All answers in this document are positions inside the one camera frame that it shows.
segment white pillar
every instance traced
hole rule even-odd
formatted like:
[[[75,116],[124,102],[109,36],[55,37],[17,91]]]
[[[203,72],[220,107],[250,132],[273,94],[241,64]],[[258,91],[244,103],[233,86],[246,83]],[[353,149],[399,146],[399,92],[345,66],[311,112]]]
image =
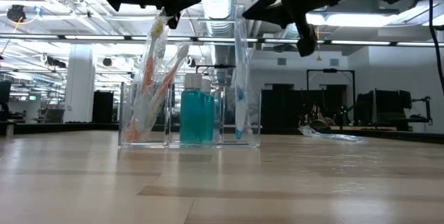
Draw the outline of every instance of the white pillar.
[[[92,120],[96,56],[92,44],[71,44],[64,122]]]
[[[34,119],[39,117],[41,105],[42,95],[30,93],[28,96],[28,102],[26,102],[26,123],[37,123]]]

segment blue liquid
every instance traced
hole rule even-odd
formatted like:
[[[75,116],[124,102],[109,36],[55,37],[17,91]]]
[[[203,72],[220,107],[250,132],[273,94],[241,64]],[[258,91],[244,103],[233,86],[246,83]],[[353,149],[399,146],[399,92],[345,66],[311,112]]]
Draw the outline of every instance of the blue liquid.
[[[213,141],[214,129],[214,97],[204,93],[203,108],[205,110],[205,123],[203,131],[203,142]]]
[[[204,93],[199,89],[186,89],[180,99],[180,141],[201,143],[204,137]]]

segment ceiling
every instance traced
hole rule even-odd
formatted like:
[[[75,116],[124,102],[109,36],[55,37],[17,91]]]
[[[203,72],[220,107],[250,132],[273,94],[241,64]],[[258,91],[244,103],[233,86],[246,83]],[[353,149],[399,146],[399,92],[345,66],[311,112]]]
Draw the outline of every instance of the ceiling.
[[[255,0],[230,0],[232,5],[248,8]],[[369,40],[369,41],[427,41],[430,39],[426,24],[428,7],[417,0],[402,0],[394,5],[388,5],[378,0],[345,0],[334,7],[321,8],[311,12],[308,20],[317,24],[321,40]],[[435,2],[435,19],[444,13],[444,3]],[[6,17],[11,5],[25,6],[26,19],[17,25]],[[141,9],[135,5],[121,5],[116,12],[106,0],[0,0],[0,33],[21,34],[54,34],[54,35],[145,35],[153,23],[158,11],[147,6]],[[209,19],[202,3],[192,6],[182,12],[177,29],[170,30],[170,36],[209,36],[209,22],[220,19]],[[233,20],[231,14],[226,21]],[[291,35],[291,27],[282,30],[279,26],[260,21],[247,21],[247,31],[250,37],[295,38]],[[36,70],[22,75],[3,73],[4,78],[14,78],[14,84],[24,82],[48,86],[60,86],[63,89],[66,82],[66,69],[55,69],[42,62],[49,56],[69,65],[68,42],[35,42],[30,40],[8,40],[0,38],[0,50],[5,60],[0,62],[1,70]],[[131,78],[124,71],[137,71],[139,57],[143,53],[143,44],[94,44],[98,58],[96,69],[96,88],[115,89],[121,82],[129,82]],[[325,51],[355,51],[350,47],[338,48],[326,46]],[[177,51],[177,46],[169,44],[166,48],[165,60],[170,60]],[[211,46],[191,45],[190,58],[200,64],[212,64]],[[102,64],[104,58],[114,60],[111,67]],[[194,69],[184,65],[180,72],[193,72]]]

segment teal liquid bottle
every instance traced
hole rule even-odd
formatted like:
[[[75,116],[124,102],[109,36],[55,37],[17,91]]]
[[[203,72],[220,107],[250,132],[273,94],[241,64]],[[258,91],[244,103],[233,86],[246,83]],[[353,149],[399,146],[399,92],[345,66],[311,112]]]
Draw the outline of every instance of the teal liquid bottle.
[[[200,74],[185,75],[185,91],[180,99],[180,142],[191,144],[203,141],[204,93],[200,90]]]
[[[211,95],[211,81],[208,79],[202,80],[203,109],[204,109],[204,131],[203,142],[213,141],[214,131],[214,97]]]

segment ceiling duct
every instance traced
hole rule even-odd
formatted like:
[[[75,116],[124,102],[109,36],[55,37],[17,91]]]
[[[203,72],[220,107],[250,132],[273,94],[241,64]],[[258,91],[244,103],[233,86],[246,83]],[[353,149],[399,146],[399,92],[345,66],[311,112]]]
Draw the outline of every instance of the ceiling duct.
[[[202,0],[205,17],[208,19],[226,19],[232,14],[233,0]],[[232,37],[234,24],[230,22],[209,21],[207,32],[211,37]],[[212,46],[213,64],[235,64],[234,46]],[[232,80],[231,69],[218,69],[214,71],[219,85],[230,85]]]

